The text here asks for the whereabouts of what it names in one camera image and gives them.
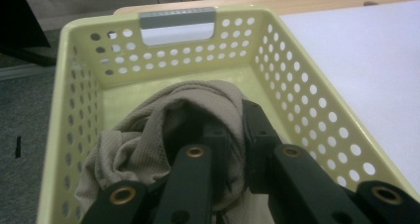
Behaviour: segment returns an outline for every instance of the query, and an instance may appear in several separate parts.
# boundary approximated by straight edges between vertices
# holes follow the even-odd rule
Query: laundry basket
[[[417,197],[275,14],[253,6],[201,8],[64,27],[38,223],[80,221],[74,191],[100,131],[158,90],[212,79],[235,83],[262,106],[285,142],[306,149],[338,184],[355,190],[378,179]]]

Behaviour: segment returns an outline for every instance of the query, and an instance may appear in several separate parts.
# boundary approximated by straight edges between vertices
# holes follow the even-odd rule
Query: basket handle
[[[185,25],[214,23],[216,9],[213,7],[147,12],[140,14],[142,29],[167,28]]]

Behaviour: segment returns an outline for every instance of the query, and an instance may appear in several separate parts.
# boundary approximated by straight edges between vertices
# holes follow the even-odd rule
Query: gray carpet
[[[0,81],[0,223],[36,221],[52,95],[52,72]]]

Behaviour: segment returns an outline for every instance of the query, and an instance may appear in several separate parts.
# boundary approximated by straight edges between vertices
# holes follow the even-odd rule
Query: gray cloth
[[[121,180],[151,184],[168,174],[163,137],[186,118],[185,103],[193,104],[220,120],[230,131],[236,145],[229,158],[228,181],[232,190],[213,210],[235,209],[244,214],[247,205],[240,206],[244,196],[245,144],[242,123],[242,92],[225,81],[186,81],[167,87],[134,109],[113,131],[100,134],[95,149],[89,154],[75,196],[85,213],[100,190]]]

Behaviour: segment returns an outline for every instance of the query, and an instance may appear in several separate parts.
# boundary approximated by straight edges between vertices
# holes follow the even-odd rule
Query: screw hole
[[[123,205],[130,202],[136,196],[136,190],[131,186],[123,186],[113,191],[110,197],[114,205]]]
[[[199,158],[201,156],[203,156],[204,154],[204,150],[202,148],[190,148],[186,151],[186,154],[191,157],[191,158]]]
[[[283,153],[289,157],[296,158],[300,156],[300,152],[294,148],[284,148]]]
[[[187,223],[189,220],[189,214],[187,211],[175,211],[172,213],[171,221],[172,224],[184,224]]]
[[[334,220],[336,220],[340,224],[351,224],[351,223],[353,223],[352,217],[349,216],[347,213],[339,211],[339,212],[334,212],[332,216],[333,216]]]
[[[402,203],[401,196],[390,188],[375,186],[372,188],[372,192],[376,198],[388,204],[399,205]]]

